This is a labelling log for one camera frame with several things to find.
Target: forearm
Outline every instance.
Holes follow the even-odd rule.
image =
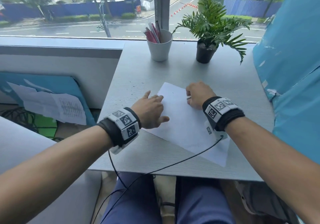
[[[94,126],[2,174],[0,222],[28,222],[111,147],[108,134]]]
[[[306,223],[320,222],[320,165],[246,117],[230,122],[226,132],[283,201]]]

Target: white paper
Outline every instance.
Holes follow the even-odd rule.
[[[23,101],[26,110],[61,122],[86,125],[86,113],[80,100],[70,94],[37,92],[34,88],[7,82]]]
[[[159,128],[144,130],[195,154],[209,148],[218,140],[214,134],[208,134],[205,126],[207,118],[203,111],[193,109],[187,104],[185,89],[165,82],[158,95],[163,95],[162,115],[169,116],[170,121],[161,124]],[[200,156],[225,167],[229,144],[230,137],[221,140]]]

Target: road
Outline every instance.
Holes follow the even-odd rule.
[[[173,31],[177,23],[181,22],[184,14],[196,12],[197,8],[190,5],[196,5],[198,0],[178,0],[170,5],[169,30]],[[113,38],[123,39],[144,39],[148,23],[154,23],[154,15],[148,18],[126,20],[126,21],[109,21],[108,27]],[[58,36],[58,37],[90,37],[105,38],[104,31],[98,31],[99,22],[80,22],[66,24],[44,24],[20,27],[8,27],[0,29],[0,36]],[[234,36],[243,33],[243,38],[250,42],[258,42],[264,35],[265,28],[252,25],[250,30],[245,28],[234,32]],[[178,28],[174,33],[174,39],[195,40],[195,37],[186,28]]]

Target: white cup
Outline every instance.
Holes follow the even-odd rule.
[[[164,61],[168,59],[172,43],[172,34],[168,30],[161,29],[161,44],[152,43],[147,40],[151,58],[155,61]]]

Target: table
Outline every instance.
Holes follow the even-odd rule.
[[[150,58],[146,41],[126,42],[99,120],[118,108],[130,107],[148,90],[152,95],[156,94],[164,82],[185,88],[191,82],[202,80],[217,95],[230,98],[239,105],[248,118],[272,131],[273,108],[253,65],[254,44],[247,45],[247,56],[242,65],[239,65],[238,52],[227,46],[220,46],[210,63],[200,64],[195,60],[196,44],[194,41],[173,41],[169,59],[155,62]],[[147,173],[192,155],[141,130],[139,137],[121,153],[112,155],[112,159],[118,171]],[[108,154],[100,157],[89,169],[113,171]],[[197,156],[156,174],[262,181],[233,141],[226,167]]]

